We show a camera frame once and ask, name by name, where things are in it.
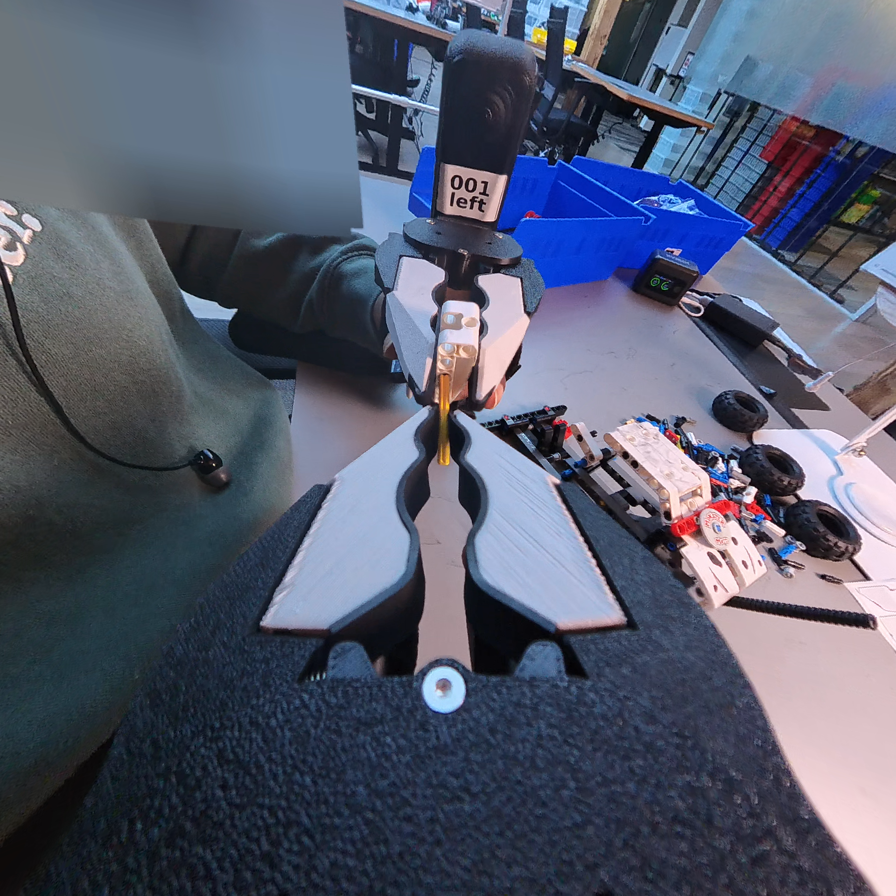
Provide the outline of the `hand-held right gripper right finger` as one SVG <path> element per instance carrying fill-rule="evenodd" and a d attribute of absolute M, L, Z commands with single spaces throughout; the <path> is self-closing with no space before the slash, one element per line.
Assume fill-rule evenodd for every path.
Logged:
<path fill-rule="evenodd" d="M 549 633 L 624 625 L 559 480 L 462 412 L 452 414 L 452 440 L 458 497 L 472 523 L 466 565 L 476 586 Z"/>

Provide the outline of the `white toy building beam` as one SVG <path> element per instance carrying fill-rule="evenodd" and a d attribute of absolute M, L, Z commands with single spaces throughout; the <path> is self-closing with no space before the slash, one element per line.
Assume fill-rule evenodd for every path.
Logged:
<path fill-rule="evenodd" d="M 472 301 L 447 300 L 437 319 L 434 353 L 435 397 L 441 400 L 440 382 L 446 376 L 449 385 L 445 398 L 454 402 L 463 398 L 469 377 L 476 365 L 480 338 L 480 308 Z"/>

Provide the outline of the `grey desk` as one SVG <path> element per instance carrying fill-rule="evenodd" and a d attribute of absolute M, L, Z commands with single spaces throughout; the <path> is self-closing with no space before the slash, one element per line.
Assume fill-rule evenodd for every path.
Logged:
<path fill-rule="evenodd" d="M 698 415 L 713 395 L 748 386 L 680 312 L 634 296 L 619 278 L 546 292 L 521 372 L 499 407 L 562 402 L 595 428 L 631 411 Z M 414 406 L 378 385 L 309 364 L 297 371 L 292 498 L 327 483 Z M 798 782 L 876 894 L 894 894 L 894 650 L 878 632 L 738 609 L 702 615 L 725 639 Z"/>

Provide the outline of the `black office chair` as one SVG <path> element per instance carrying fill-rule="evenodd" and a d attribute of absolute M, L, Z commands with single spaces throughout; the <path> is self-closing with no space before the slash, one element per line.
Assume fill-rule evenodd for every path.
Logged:
<path fill-rule="evenodd" d="M 551 6 L 544 70 L 527 134 L 529 148 L 546 156 L 550 164 L 558 160 L 572 163 L 575 156 L 586 155 L 598 139 L 597 127 L 575 114 L 583 100 L 581 89 L 590 84 L 564 69 L 567 17 L 566 6 Z"/>

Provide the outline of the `white and black toy truck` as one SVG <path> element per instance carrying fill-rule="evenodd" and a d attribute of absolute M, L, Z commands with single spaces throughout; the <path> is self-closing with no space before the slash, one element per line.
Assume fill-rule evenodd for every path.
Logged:
<path fill-rule="evenodd" d="M 483 423 L 584 491 L 656 555 L 705 609 L 742 601 L 767 564 L 742 521 L 764 520 L 728 497 L 725 455 L 653 417 L 607 434 L 568 424 L 566 407 Z"/>

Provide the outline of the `black charger with green display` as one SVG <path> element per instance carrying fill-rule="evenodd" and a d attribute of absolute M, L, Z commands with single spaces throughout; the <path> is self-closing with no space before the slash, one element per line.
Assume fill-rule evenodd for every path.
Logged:
<path fill-rule="evenodd" d="M 674 307 L 700 276 L 695 263 L 665 250 L 654 250 L 636 274 L 632 289 L 639 295 Z"/>

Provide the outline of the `pile of small toy parts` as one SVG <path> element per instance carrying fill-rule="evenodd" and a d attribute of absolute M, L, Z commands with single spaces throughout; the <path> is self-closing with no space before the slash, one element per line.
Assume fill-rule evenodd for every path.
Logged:
<path fill-rule="evenodd" d="M 647 481 L 644 483 L 644 496 L 640 498 L 645 511 L 658 518 L 660 528 L 668 532 L 667 535 L 655 534 L 651 537 L 653 550 L 673 569 L 682 583 L 688 586 L 697 584 L 697 579 L 685 563 L 682 549 L 687 537 L 696 539 L 700 535 L 698 516 L 706 505 L 737 521 L 756 547 L 766 550 L 768 558 L 778 553 L 780 557 L 771 562 L 784 577 L 791 578 L 795 570 L 805 568 L 799 557 L 805 551 L 805 544 L 784 531 L 780 526 L 781 506 L 775 504 L 766 493 L 758 491 L 753 481 L 744 474 L 739 464 L 740 449 L 733 447 L 723 452 L 708 442 L 701 442 L 692 432 L 685 430 L 685 425 L 690 424 L 691 420 L 683 417 L 669 421 L 646 415 L 624 422 L 654 427 L 708 479 L 706 489 L 684 492 L 679 499 L 678 515 L 672 513 L 666 492 L 657 492 Z"/>

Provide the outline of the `black toy tyre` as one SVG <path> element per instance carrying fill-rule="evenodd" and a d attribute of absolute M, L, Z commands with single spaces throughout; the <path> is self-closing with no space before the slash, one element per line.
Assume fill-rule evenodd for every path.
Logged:
<path fill-rule="evenodd" d="M 766 406 L 752 394 L 740 390 L 719 393 L 712 400 L 711 414 L 720 425 L 740 434 L 755 433 L 769 420 Z"/>
<path fill-rule="evenodd" d="M 773 445 L 752 444 L 741 452 L 738 464 L 752 486 L 772 497 L 793 496 L 805 483 L 802 466 Z"/>
<path fill-rule="evenodd" d="M 847 561 L 863 545 L 853 522 L 823 501 L 804 499 L 791 504 L 784 511 L 783 524 L 790 536 L 805 545 L 807 554 L 827 561 Z"/>

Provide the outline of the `person's green hoodie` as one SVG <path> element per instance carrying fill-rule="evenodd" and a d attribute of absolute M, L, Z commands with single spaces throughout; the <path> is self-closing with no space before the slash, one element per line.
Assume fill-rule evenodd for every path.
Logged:
<path fill-rule="evenodd" d="M 2 264 L 28 346 L 76 426 L 36 391 L 2 307 L 2 839 L 118 726 L 147 666 L 216 576 L 287 508 L 286 411 L 196 322 L 140 219 L 2 201 Z"/>

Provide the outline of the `white stand base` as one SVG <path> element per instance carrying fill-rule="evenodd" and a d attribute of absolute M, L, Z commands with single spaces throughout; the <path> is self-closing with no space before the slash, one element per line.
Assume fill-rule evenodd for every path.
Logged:
<path fill-rule="evenodd" d="M 870 580 L 895 577 L 895 484 L 866 456 L 842 454 L 847 439 L 830 430 L 764 429 L 754 441 L 790 454 L 803 468 L 802 498 L 822 500 L 857 526 L 859 568 Z"/>

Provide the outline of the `printed instruction sheet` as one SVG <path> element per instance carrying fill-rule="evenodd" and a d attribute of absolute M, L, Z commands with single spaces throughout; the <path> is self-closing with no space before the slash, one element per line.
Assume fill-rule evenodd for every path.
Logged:
<path fill-rule="evenodd" d="M 875 617 L 877 630 L 895 649 L 895 579 L 853 581 L 845 587 L 862 609 Z"/>

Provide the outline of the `clear acrylic rod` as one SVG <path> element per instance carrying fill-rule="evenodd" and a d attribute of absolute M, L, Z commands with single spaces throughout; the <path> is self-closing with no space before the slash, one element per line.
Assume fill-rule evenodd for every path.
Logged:
<path fill-rule="evenodd" d="M 832 381 L 842 380 L 850 388 L 863 379 L 866 375 L 882 369 L 894 359 L 894 344 L 885 346 L 882 350 L 873 352 L 847 364 L 835 366 L 834 370 L 827 371 L 804 384 L 807 393 L 818 393 L 822 386 Z"/>

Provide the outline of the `white side table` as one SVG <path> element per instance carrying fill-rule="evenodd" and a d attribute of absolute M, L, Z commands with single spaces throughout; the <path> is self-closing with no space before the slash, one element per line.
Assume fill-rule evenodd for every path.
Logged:
<path fill-rule="evenodd" d="M 895 243 L 890 244 L 873 258 L 863 263 L 860 270 L 878 278 L 879 286 L 867 303 L 857 312 L 856 319 L 863 321 L 874 313 L 895 326 Z"/>

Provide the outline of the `wooden post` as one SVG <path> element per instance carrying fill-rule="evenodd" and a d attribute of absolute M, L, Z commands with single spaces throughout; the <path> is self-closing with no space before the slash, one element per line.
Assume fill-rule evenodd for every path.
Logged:
<path fill-rule="evenodd" d="M 589 1 L 585 16 L 588 33 L 578 58 L 597 69 L 623 1 Z"/>

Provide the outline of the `black hoodie drawstring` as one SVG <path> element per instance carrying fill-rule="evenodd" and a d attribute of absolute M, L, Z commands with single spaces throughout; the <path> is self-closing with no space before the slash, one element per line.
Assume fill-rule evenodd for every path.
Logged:
<path fill-rule="evenodd" d="M 191 469 L 196 477 L 207 487 L 215 490 L 221 490 L 230 485 L 231 476 L 226 464 L 220 456 L 211 449 L 202 449 L 194 454 L 190 459 L 178 462 L 173 465 L 144 465 L 133 462 L 126 462 L 107 452 L 97 448 L 90 440 L 75 426 L 63 409 L 63 406 L 51 390 L 49 384 L 41 374 L 39 367 L 31 354 L 26 341 L 25 333 L 21 325 L 19 309 L 17 307 L 13 286 L 10 275 L 6 272 L 6 265 L 1 265 L 1 281 L 4 296 L 6 299 L 7 312 L 10 317 L 11 326 L 13 328 L 15 340 L 23 361 L 31 374 L 37 391 L 42 400 L 49 407 L 51 413 L 62 425 L 63 429 L 73 437 L 73 439 L 81 444 L 91 454 L 99 457 L 105 462 L 114 464 L 120 468 L 132 469 L 147 473 L 170 473 L 180 471 L 182 469 Z"/>

